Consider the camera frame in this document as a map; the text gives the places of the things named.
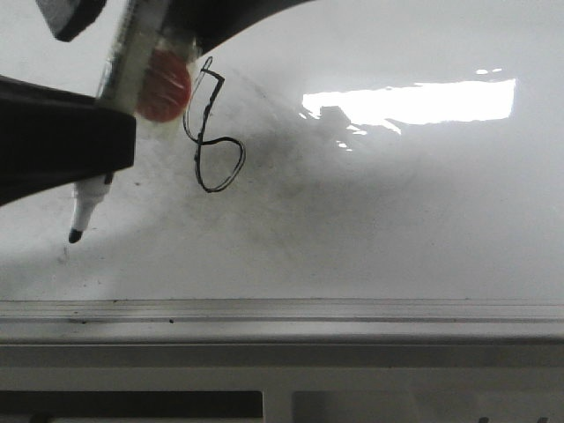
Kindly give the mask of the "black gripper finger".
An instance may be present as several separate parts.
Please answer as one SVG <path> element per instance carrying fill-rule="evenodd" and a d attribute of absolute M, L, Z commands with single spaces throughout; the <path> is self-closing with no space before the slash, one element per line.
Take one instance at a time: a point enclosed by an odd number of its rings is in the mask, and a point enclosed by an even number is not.
<path fill-rule="evenodd" d="M 58 41 L 70 42 L 91 25 L 106 0 L 36 0 L 49 31 Z"/>
<path fill-rule="evenodd" d="M 136 120 L 95 98 L 1 77 L 1 204 L 132 167 Z"/>

